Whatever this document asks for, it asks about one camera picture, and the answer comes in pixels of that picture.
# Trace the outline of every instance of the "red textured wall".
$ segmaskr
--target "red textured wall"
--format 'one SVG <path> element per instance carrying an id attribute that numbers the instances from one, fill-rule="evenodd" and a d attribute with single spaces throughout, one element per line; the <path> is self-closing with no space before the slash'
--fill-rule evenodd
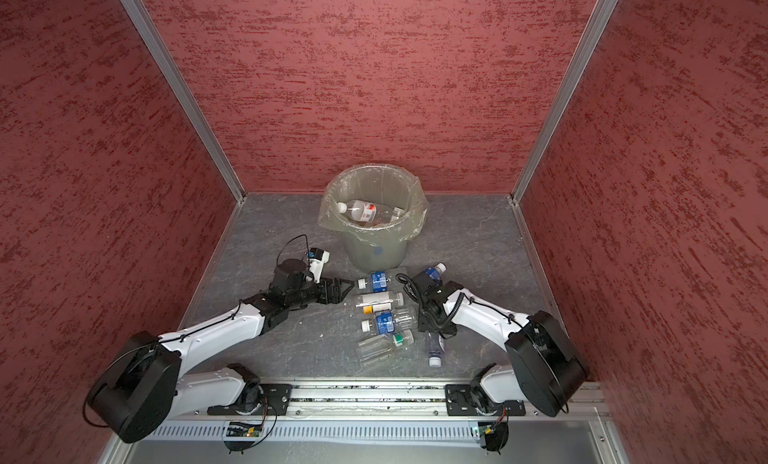
<path id="1" fill-rule="evenodd" d="M 596 0 L 144 0 L 245 188 L 508 192 Z"/>
<path id="2" fill-rule="evenodd" d="M 88 387 L 178 324 L 234 199 L 118 0 L 0 15 L 0 462 L 92 462 Z"/>
<path id="3" fill-rule="evenodd" d="M 524 195 L 633 464 L 768 462 L 768 0 L 620 0 Z"/>

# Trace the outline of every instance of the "white robotic arm segment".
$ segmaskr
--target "white robotic arm segment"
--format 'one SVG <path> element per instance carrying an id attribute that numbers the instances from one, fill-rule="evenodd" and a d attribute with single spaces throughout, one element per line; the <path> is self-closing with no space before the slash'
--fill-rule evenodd
<path id="1" fill-rule="evenodd" d="M 529 315 L 513 313 L 511 310 L 499 307 L 487 300 L 475 296 L 468 289 L 459 289 L 448 297 L 443 304 L 446 314 L 450 315 L 461 295 L 464 295 L 458 307 L 453 322 L 464 325 L 486 339 L 506 350 L 510 333 L 518 332 L 528 324 Z"/>
<path id="2" fill-rule="evenodd" d="M 243 376 L 229 368 L 182 377 L 176 383 L 168 418 L 210 406 L 228 406 L 244 387 Z"/>
<path id="3" fill-rule="evenodd" d="M 181 358 L 179 377 L 211 356 L 261 333 L 264 317 L 254 305 L 238 305 L 234 309 L 175 333 L 158 338 L 166 349 L 178 351 Z"/>

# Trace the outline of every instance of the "black cable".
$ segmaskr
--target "black cable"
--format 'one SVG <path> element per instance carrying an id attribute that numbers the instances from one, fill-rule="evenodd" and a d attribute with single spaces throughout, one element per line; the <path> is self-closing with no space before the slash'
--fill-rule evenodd
<path id="1" fill-rule="evenodd" d="M 133 349 L 131 349 L 131 350 L 129 350 L 129 351 L 126 351 L 126 352 L 122 353 L 122 354 L 120 355 L 120 357 L 118 357 L 117 359 L 115 359 L 114 361 L 112 361 L 112 363 L 110 363 L 110 365 L 109 365 L 109 366 L 107 366 L 107 369 L 105 369 L 105 370 L 104 370 L 104 372 L 103 372 L 103 373 L 101 373 L 101 374 L 99 375 L 98 379 L 96 379 L 96 382 L 100 381 L 100 380 L 101 380 L 101 378 L 102 378 L 102 377 L 104 377 L 104 374 L 108 373 L 108 372 L 109 372 L 109 370 L 110 370 L 110 369 L 112 369 L 112 366 L 114 366 L 115 364 L 117 364 L 118 362 L 120 362 L 120 360 L 121 360 L 121 359 L 123 359 L 123 358 L 124 358 L 125 356 L 127 356 L 128 354 L 136 353 L 136 352 L 138 352 L 138 351 L 140 351 L 140 350 L 142 350 L 142 349 L 144 349 L 144 348 L 146 348 L 146 347 L 152 347 L 152 346 L 155 346 L 155 345 L 159 345 L 159 344 L 172 343 L 172 342 L 175 342 L 175 341 L 184 342 L 184 339 L 186 339 L 188 336 L 190 336 L 190 335 L 192 335 L 192 334 L 194 334 L 194 333 L 199 333 L 201 330 L 204 330 L 204 329 L 208 329 L 208 328 L 209 328 L 209 327 L 211 327 L 212 325 L 221 324 L 221 323 L 223 323 L 224 321 L 226 321 L 226 320 L 228 320 L 228 319 L 234 319 L 234 318 L 235 318 L 235 316 L 237 315 L 237 313 L 239 313 L 239 312 L 240 312 L 240 307 L 241 307 L 243 304 L 244 304 L 243 300 L 242 300 L 242 299 L 240 299 L 240 302 L 239 302 L 239 303 L 237 303 L 237 308 L 235 309 L 235 311 L 234 311 L 232 314 L 228 315 L 227 317 L 224 317 L 224 318 L 223 318 L 223 319 L 221 319 L 221 320 L 217 320 L 215 323 L 211 323 L 211 324 L 208 324 L 208 325 L 206 325 L 205 327 L 200 327 L 199 329 L 196 329 L 196 330 L 194 330 L 194 331 L 192 331 L 192 332 L 190 332 L 190 333 L 186 333 L 186 334 L 182 334 L 182 335 L 179 335 L 178 337 L 174 337 L 173 339 L 160 340 L 160 341 L 158 341 L 158 342 L 156 342 L 156 343 L 146 343 L 146 344 L 140 345 L 139 347 L 134 347 Z M 137 362 L 136 364 L 134 364 L 134 366 L 133 366 L 133 367 L 130 369 L 130 371 L 132 371 L 132 370 L 136 369 L 136 367 L 137 367 L 137 366 L 138 366 L 138 365 L 139 365 L 139 364 L 140 364 L 140 363 L 141 363 L 141 362 L 142 362 L 144 359 L 146 359 L 147 357 L 148 357 L 148 356 L 142 356 L 141 358 L 139 358 L 139 362 Z M 85 421 L 85 423 L 86 423 L 86 424 L 88 424 L 88 425 L 89 425 L 89 426 L 91 426 L 91 427 L 98 427 L 98 428 L 100 428 L 100 429 L 103 429 L 103 428 L 107 428 L 107 427 L 109 427 L 109 425 L 102 425 L 102 424 L 97 424 L 97 423 L 95 423 L 95 422 L 92 422 L 92 421 L 91 421 L 91 420 L 88 418 L 88 416 L 85 414 L 85 406 L 86 406 L 86 404 L 88 404 L 88 395 L 87 395 L 87 394 L 86 394 L 86 396 L 85 396 L 85 399 L 83 399 L 83 407 L 82 407 L 82 415 L 83 415 L 83 421 Z"/>
<path id="2" fill-rule="evenodd" d="M 264 442 L 264 439 L 266 439 L 267 437 L 269 437 L 269 436 L 270 436 L 270 434 L 272 434 L 272 431 L 274 431 L 274 430 L 275 430 L 275 426 L 277 426 L 277 410 L 276 410 L 276 409 L 275 409 L 275 408 L 272 406 L 272 404 L 270 404 L 270 403 L 267 403 L 267 405 L 270 407 L 270 409 L 272 409 L 272 410 L 275 412 L 275 420 L 272 422 L 272 427 L 270 428 L 270 431 L 269 431 L 269 432 L 267 432 L 267 433 L 264 435 L 264 437 L 262 437 L 262 438 L 261 438 L 261 440 L 259 440 L 259 441 L 258 441 L 256 444 L 253 444 L 251 447 L 256 447 L 256 446 L 258 446 L 259 444 L 261 444 L 262 442 Z"/>
<path id="3" fill-rule="evenodd" d="M 277 258 L 275 259 L 275 261 L 276 261 L 275 265 L 276 266 L 280 265 L 280 255 L 283 253 L 283 250 L 285 250 L 286 247 L 288 247 L 288 244 L 292 243 L 294 240 L 296 240 L 296 239 L 298 239 L 300 237 L 304 238 L 304 243 L 306 244 L 306 265 L 307 266 L 310 265 L 310 239 L 306 236 L 306 234 L 299 234 L 298 236 L 296 236 L 293 239 L 291 239 L 288 242 L 286 242 L 286 245 L 284 245 L 283 248 L 280 249 L 280 251 L 277 253 Z"/>

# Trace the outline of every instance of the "empty plastic bottle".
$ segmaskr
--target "empty plastic bottle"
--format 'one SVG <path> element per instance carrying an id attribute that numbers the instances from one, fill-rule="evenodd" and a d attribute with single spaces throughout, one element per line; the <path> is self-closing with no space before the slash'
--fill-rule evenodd
<path id="1" fill-rule="evenodd" d="M 347 219 L 364 223 L 366 226 L 377 226 L 383 223 L 395 222 L 406 211 L 395 207 L 392 209 L 380 203 L 366 202 L 365 200 L 350 200 L 347 203 L 337 202 L 336 209 Z"/>
<path id="2" fill-rule="evenodd" d="M 427 355 L 430 367 L 442 366 L 442 355 L 446 352 L 446 344 L 440 333 L 427 332 Z"/>
<path id="3" fill-rule="evenodd" d="M 350 299 L 350 304 L 355 307 L 362 307 L 362 313 L 370 314 L 380 310 L 397 309 L 406 305 L 406 301 L 402 298 L 402 293 L 392 292 L 379 292 L 373 294 L 360 294 L 360 296 L 353 296 Z"/>
<path id="4" fill-rule="evenodd" d="M 416 323 L 416 312 L 408 307 L 403 309 L 383 310 L 369 319 L 360 322 L 362 332 L 377 335 L 411 329 Z"/>
<path id="5" fill-rule="evenodd" d="M 361 340 L 357 344 L 357 355 L 360 363 L 367 366 L 380 360 L 389 359 L 395 349 L 403 345 L 413 344 L 413 334 L 404 330 L 401 333 L 374 335 Z"/>
<path id="6" fill-rule="evenodd" d="M 396 282 L 395 276 L 405 272 L 406 270 L 402 267 L 390 270 L 377 270 L 376 272 L 371 272 L 369 277 L 358 279 L 357 288 L 364 292 L 385 292 L 390 290 Z"/>

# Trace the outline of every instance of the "mounting plate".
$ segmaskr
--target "mounting plate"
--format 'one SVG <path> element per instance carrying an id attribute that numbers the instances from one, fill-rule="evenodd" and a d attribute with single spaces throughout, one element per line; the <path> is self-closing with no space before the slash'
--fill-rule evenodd
<path id="1" fill-rule="evenodd" d="M 446 385 L 446 409 L 449 416 L 482 416 L 469 400 L 469 390 L 472 387 L 469 384 L 447 384 Z M 507 416 L 524 416 L 525 404 L 523 401 L 506 401 L 504 407 L 507 409 Z M 494 416 L 500 416 L 502 411 L 495 412 Z"/>
<path id="2" fill-rule="evenodd" d="M 290 404 L 290 391 L 293 389 L 291 384 L 261 384 L 261 388 L 264 390 L 266 401 L 270 403 L 270 406 L 274 408 L 267 410 L 268 414 L 278 416 L 284 416 L 288 410 L 288 404 Z M 230 406 L 216 406 L 208 408 L 208 416 L 240 416 L 245 418 L 242 414 L 238 414 Z"/>

